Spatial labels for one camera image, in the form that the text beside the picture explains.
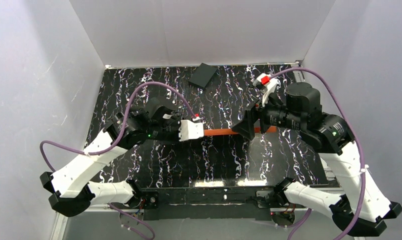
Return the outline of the orange picture frame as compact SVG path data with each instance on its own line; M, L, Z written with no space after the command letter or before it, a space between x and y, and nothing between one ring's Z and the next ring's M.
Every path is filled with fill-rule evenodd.
M267 129L267 133L275 133L277 132L277 128L275 126L271 126ZM204 136L226 136L226 135L238 135L237 132L232 131L231 128L220 128L220 129L205 129L203 131Z

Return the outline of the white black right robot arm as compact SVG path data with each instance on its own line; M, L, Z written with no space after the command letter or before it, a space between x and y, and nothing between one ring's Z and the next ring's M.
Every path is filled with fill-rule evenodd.
M402 206L386 198L370 172L361 168L356 139L346 121L322 111L321 94L309 83L290 84L285 90L285 102L275 92L276 79L255 80L253 85L262 98L244 112L232 130L249 140L255 136L256 122L261 133L271 126L299 131L301 139L330 167L344 191L332 194L287 177L274 186L271 199L281 205L298 204L317 211L332 219L340 230L348 227L361 206L348 234L380 236L387 227L385 220L398 217Z

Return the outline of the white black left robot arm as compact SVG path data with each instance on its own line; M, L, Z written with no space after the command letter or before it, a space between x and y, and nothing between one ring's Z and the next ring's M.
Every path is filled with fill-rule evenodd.
M39 177L43 188L51 193L51 208L74 217L92 205L141 201L144 194L130 178L110 183L93 182L92 178L114 159L147 140L178 142L182 120L182 114L162 97L149 100L145 106L130 107L127 115L114 115L82 154L61 169Z

